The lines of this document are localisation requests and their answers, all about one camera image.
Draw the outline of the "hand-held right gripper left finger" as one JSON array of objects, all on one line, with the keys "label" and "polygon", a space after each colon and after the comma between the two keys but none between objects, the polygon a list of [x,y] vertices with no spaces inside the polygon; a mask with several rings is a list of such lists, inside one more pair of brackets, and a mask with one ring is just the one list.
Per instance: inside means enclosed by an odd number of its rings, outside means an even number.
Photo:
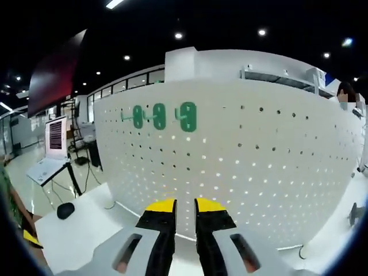
[{"label": "hand-held right gripper left finger", "polygon": [[168,275],[175,252],[177,200],[146,207],[134,227],[125,227],[93,253],[92,275]]}]

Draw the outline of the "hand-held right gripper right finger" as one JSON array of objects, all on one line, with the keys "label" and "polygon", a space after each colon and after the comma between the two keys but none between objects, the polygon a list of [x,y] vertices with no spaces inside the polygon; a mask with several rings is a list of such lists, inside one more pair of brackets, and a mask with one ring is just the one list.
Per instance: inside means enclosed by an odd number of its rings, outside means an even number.
[{"label": "hand-held right gripper right finger", "polygon": [[196,198],[196,249],[204,275],[291,275],[292,268],[218,202]]}]

